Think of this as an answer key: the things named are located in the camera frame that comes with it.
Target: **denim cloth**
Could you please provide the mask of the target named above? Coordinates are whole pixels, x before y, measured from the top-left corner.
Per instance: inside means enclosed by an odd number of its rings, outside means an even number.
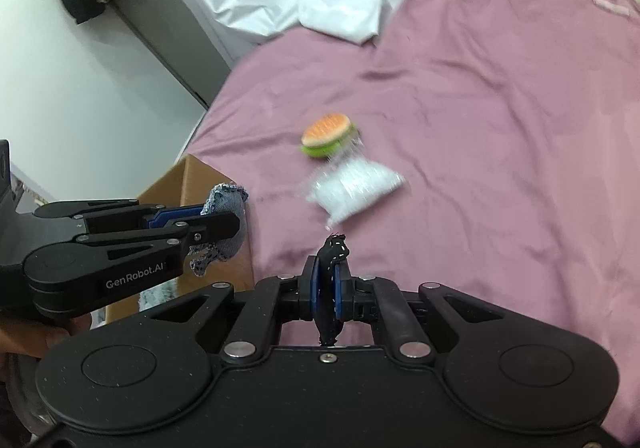
[[[204,276],[207,266],[214,260],[227,261],[232,258],[242,246],[246,236],[246,217],[244,215],[244,202],[248,194],[242,186],[235,184],[218,184],[209,193],[209,198],[204,203],[201,215],[232,212],[240,220],[240,229],[231,238],[219,240],[216,243],[204,243],[193,245],[189,254],[204,253],[199,258],[191,260],[189,266],[196,276]]]

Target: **cardboard box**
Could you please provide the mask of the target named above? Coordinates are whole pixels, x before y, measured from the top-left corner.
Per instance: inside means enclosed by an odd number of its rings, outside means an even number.
[[[232,183],[219,171],[187,155],[138,197],[140,204],[164,204],[168,208],[202,204],[212,187],[220,183]],[[232,283],[237,291],[254,286],[249,237],[234,258],[226,262],[209,264],[206,274],[197,277],[189,267],[190,258],[184,262],[184,272],[178,278],[178,295],[187,294],[213,282]],[[113,322],[138,312],[138,295],[107,306],[106,321]]]

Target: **finger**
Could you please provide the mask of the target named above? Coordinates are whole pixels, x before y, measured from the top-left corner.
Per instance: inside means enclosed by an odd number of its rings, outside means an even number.
[[[83,331],[88,331],[91,328],[93,320],[91,314],[85,314],[78,318],[73,318],[65,327],[69,334],[75,336]]]
[[[60,327],[8,317],[0,321],[0,352],[41,358],[47,350],[68,337],[69,332]]]

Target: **round black disc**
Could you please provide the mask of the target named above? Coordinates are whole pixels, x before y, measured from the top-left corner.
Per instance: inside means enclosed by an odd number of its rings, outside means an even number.
[[[618,371],[596,343],[551,325],[470,327],[447,358],[449,388],[476,415],[517,431],[553,432],[601,419]]]
[[[211,380],[209,357],[179,323],[123,320],[79,335],[40,362],[38,391],[53,417],[121,434],[170,420]]]

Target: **cabinet door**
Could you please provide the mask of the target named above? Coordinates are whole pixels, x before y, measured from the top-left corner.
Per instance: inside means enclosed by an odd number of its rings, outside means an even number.
[[[114,8],[175,78],[209,106],[229,67],[182,0],[116,0]]]

